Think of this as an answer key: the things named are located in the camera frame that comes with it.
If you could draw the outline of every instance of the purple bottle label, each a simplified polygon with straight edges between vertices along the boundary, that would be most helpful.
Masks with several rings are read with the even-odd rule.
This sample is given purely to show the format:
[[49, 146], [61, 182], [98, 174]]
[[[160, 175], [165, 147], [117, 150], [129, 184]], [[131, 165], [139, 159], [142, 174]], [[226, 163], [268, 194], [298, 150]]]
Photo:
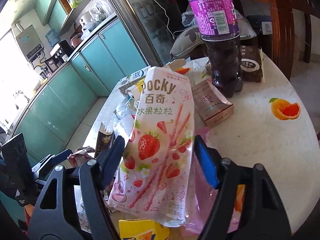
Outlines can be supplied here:
[[190, 5], [202, 35], [217, 36], [239, 31], [232, 0], [194, 0]]

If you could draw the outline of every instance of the blue container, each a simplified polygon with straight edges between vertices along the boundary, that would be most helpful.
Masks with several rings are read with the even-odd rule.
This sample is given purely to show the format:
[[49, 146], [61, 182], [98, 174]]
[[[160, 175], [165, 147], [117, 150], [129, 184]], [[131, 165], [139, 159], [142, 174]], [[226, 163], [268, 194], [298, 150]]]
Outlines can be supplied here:
[[49, 30], [45, 37], [52, 48], [61, 41], [55, 29]]

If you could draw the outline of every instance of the yellow package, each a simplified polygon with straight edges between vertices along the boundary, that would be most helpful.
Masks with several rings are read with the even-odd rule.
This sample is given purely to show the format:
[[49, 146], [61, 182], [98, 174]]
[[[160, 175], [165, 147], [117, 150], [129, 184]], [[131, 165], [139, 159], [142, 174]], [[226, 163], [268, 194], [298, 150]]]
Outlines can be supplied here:
[[123, 240], [171, 240], [168, 227], [149, 219], [119, 220]]

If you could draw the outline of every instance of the soda bottle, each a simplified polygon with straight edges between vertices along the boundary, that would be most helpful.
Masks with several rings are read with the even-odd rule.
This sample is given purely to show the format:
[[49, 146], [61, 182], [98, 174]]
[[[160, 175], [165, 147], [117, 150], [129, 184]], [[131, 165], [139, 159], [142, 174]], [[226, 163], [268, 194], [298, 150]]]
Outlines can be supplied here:
[[208, 48], [212, 83], [225, 97], [243, 87], [240, 33], [232, 0], [189, 0]]

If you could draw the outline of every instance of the tabletop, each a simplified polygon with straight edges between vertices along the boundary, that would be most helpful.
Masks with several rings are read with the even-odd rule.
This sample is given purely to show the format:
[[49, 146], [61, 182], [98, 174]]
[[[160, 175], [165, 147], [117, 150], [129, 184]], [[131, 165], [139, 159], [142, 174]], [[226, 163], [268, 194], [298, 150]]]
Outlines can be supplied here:
[[[208, 58], [193, 60], [203, 67]], [[268, 56], [263, 55], [264, 82], [245, 82], [230, 101], [234, 115], [210, 130], [209, 140], [222, 157], [241, 166], [262, 163], [284, 203], [292, 232], [298, 230], [320, 197], [320, 148], [310, 117], [296, 91]], [[271, 111], [272, 98], [300, 105], [295, 120], [279, 120]], [[100, 123], [106, 126], [124, 96], [117, 88], [101, 109], [84, 146], [95, 146]], [[196, 129], [204, 126], [195, 112]]]

